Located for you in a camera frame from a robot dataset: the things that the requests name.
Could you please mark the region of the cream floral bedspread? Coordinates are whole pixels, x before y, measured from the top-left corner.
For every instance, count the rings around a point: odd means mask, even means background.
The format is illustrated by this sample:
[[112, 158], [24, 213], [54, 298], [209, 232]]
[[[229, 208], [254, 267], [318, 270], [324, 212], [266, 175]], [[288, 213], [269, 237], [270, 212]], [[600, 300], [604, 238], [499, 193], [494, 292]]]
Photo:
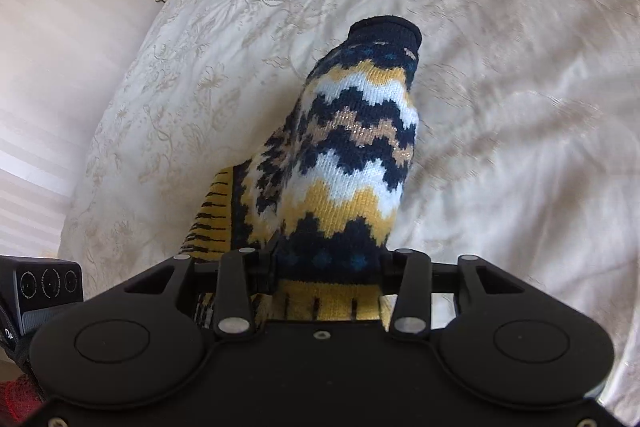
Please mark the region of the cream floral bedspread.
[[639, 419], [639, 0], [167, 0], [62, 232], [89, 295], [281, 233], [290, 287], [477, 255], [598, 321]]

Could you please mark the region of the navy yellow patterned knit sweater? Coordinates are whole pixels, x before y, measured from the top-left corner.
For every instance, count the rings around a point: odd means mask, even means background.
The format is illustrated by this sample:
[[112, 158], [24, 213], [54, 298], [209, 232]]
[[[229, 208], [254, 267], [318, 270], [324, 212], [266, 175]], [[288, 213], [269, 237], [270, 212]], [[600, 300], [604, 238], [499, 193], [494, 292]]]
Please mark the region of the navy yellow patterned knit sweater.
[[210, 184], [181, 249], [271, 251], [276, 288], [250, 298], [258, 321], [390, 321], [378, 273], [416, 149], [421, 41], [401, 17], [354, 23], [283, 124]]

